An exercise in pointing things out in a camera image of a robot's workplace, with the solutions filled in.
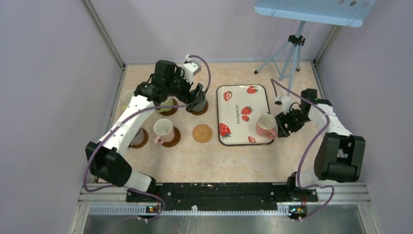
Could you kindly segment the dark green mug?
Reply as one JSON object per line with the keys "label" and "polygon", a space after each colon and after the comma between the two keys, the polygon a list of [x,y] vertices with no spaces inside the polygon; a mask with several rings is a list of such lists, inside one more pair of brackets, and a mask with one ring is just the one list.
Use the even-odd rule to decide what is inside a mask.
{"label": "dark green mug", "polygon": [[204,107],[205,107],[205,100],[206,100],[206,98],[205,98],[205,100],[204,100],[202,103],[200,103],[200,104],[198,104],[198,105],[194,105],[194,104],[193,104],[193,100],[194,100],[193,92],[194,92],[194,90],[191,90],[191,91],[189,92],[188,99],[187,99],[186,111],[189,112],[189,113],[190,113],[190,112],[200,112],[200,111],[202,111],[202,110],[204,109]]}

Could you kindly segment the dark brown wooden coaster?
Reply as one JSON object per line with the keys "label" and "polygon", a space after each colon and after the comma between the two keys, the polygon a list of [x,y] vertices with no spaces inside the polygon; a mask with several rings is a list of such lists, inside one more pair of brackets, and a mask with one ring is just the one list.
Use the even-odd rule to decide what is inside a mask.
{"label": "dark brown wooden coaster", "polygon": [[208,111],[208,108],[209,108],[208,101],[205,100],[205,107],[202,111],[200,111],[200,112],[190,112],[190,114],[195,115],[195,116],[200,116],[200,115],[205,114]]}

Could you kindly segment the dark brown round coaster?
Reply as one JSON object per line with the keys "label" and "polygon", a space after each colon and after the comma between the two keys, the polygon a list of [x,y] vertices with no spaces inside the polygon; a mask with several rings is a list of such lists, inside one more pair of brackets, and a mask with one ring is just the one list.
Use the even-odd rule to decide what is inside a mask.
{"label": "dark brown round coaster", "polygon": [[[178,105],[177,101],[173,98],[173,106]],[[169,112],[158,112],[159,114],[163,115],[163,116],[171,116],[173,114],[175,114],[177,112],[178,108],[172,108],[171,111]]]}

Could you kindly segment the light green mug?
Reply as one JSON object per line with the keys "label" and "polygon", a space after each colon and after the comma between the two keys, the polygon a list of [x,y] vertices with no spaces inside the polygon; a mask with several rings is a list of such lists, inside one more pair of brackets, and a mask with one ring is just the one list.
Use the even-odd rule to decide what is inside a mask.
{"label": "light green mug", "polygon": [[162,102],[160,105],[160,108],[157,110],[157,112],[169,112],[172,110],[171,106],[173,106],[173,98],[168,97],[164,102]]}

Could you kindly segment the woven rattan coaster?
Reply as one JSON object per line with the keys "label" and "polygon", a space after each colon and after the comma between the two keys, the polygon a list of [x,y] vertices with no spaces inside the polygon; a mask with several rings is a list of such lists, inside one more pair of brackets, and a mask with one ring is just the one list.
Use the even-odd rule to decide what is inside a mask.
{"label": "woven rattan coaster", "polygon": [[199,143],[209,142],[212,138],[212,129],[206,124],[199,124],[194,127],[192,131],[192,137]]}

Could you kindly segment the white strawberry tray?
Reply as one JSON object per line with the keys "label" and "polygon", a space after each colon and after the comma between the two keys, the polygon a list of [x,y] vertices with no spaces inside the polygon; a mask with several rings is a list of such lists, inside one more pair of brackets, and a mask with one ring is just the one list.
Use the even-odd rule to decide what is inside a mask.
{"label": "white strawberry tray", "polygon": [[260,84],[222,85],[217,88],[218,137],[225,146],[268,145],[274,140],[260,136],[256,124],[270,114],[266,89]]}

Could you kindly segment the pale pink mug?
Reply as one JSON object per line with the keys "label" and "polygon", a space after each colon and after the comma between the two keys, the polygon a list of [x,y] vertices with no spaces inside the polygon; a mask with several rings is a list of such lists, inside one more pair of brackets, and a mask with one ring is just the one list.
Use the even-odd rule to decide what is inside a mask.
{"label": "pale pink mug", "polygon": [[153,130],[156,134],[154,143],[157,145],[170,143],[175,137],[173,124],[169,119],[166,118],[156,121],[153,126]]}

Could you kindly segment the yellow-green mug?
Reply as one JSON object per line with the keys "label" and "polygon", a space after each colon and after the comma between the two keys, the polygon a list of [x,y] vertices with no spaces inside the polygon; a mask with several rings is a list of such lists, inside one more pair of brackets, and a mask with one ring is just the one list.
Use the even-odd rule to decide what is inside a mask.
{"label": "yellow-green mug", "polygon": [[123,94],[123,96],[122,96],[122,99],[123,99],[123,102],[124,102],[124,105],[123,105],[123,107],[122,107],[122,110],[123,110],[123,111],[125,111],[126,108],[128,107],[128,104],[130,103],[131,98],[133,97],[133,95],[134,95],[134,89],[127,90],[127,91]]}

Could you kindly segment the purple mug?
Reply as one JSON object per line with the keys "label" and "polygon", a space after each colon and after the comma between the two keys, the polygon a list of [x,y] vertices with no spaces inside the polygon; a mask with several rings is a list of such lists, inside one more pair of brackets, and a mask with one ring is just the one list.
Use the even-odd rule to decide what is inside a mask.
{"label": "purple mug", "polygon": [[145,132],[142,128],[140,128],[134,138],[131,140],[130,145],[140,145],[145,140],[145,138]]}

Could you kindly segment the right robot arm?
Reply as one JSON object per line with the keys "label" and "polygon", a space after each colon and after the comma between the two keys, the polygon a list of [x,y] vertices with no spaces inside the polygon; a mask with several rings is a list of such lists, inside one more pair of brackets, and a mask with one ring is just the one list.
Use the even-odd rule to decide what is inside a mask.
{"label": "right robot arm", "polygon": [[288,177],[285,193],[292,201],[300,200],[305,195],[305,187],[313,184],[358,181],[366,144],[363,137],[353,135],[342,125],[331,102],[318,98],[315,89],[305,89],[300,98],[297,109],[293,108],[295,102],[291,97],[277,98],[275,104],[282,106],[282,112],[275,116],[278,137],[288,137],[305,123],[312,122],[322,142],[314,166],[297,170]]}

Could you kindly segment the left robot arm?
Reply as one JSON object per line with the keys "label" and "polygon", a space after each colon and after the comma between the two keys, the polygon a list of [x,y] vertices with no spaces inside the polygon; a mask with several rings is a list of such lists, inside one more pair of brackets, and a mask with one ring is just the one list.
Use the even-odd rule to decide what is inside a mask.
{"label": "left robot arm", "polygon": [[188,112],[205,99],[202,84],[192,89],[194,77],[201,71],[201,65],[187,56],[182,66],[175,62],[159,60],[149,81],[140,83],[131,97],[126,110],[113,127],[97,142],[86,146],[88,160],[84,176],[88,173],[109,182],[112,186],[137,190],[144,201],[156,196],[154,179],[145,175],[124,159],[132,139],[143,123],[160,108],[169,97],[176,97]]}

